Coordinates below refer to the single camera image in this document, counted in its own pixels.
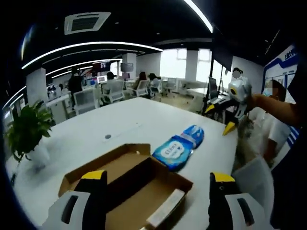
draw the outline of cardboard box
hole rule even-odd
[[[98,169],[107,171],[106,230],[156,229],[193,185],[151,157],[149,144],[125,144],[66,174],[59,197]]]

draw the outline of computer monitor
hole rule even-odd
[[[130,78],[130,74],[129,73],[122,73],[121,79],[129,79]]]
[[[98,84],[103,83],[105,81],[107,81],[106,76],[99,76],[99,77],[97,77]]]
[[[219,93],[217,91],[216,79],[209,77],[209,93],[210,99],[217,98]]]

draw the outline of floor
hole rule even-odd
[[[185,96],[177,93],[170,93],[168,96],[158,95],[153,100],[169,104],[180,109],[189,110],[193,98],[188,95]]]

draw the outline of wet wipes package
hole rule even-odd
[[[169,170],[174,171],[188,160],[192,149],[191,141],[173,136],[154,151],[153,157],[165,164]]]
[[[196,149],[202,143],[205,133],[202,127],[192,125],[184,130],[180,136],[191,141],[193,143],[193,149]]]

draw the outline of white table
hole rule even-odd
[[[179,172],[194,185],[186,199],[185,214],[174,229],[206,229],[210,172],[231,173],[237,131],[222,136],[223,124],[143,98],[104,106],[54,126],[51,137],[43,140],[50,153],[50,164],[36,173],[30,161],[22,160],[14,189],[29,218],[41,225],[48,208],[58,198],[64,174],[124,143],[150,143],[153,153],[172,135],[193,124],[203,127],[205,137]],[[106,134],[112,137],[105,140]],[[9,175],[15,165],[12,158],[8,160]]]
[[[207,94],[208,88],[196,88],[196,89],[188,89],[187,92],[193,95],[193,100],[189,107],[189,110],[192,112],[201,111],[203,105],[203,98]],[[222,99],[224,95],[219,94],[218,98]]]
[[[65,101],[67,99],[69,99],[69,94],[63,95],[61,97],[58,97],[58,98],[46,103],[46,106],[51,107],[52,105],[57,104],[57,103],[62,102],[62,101]]]

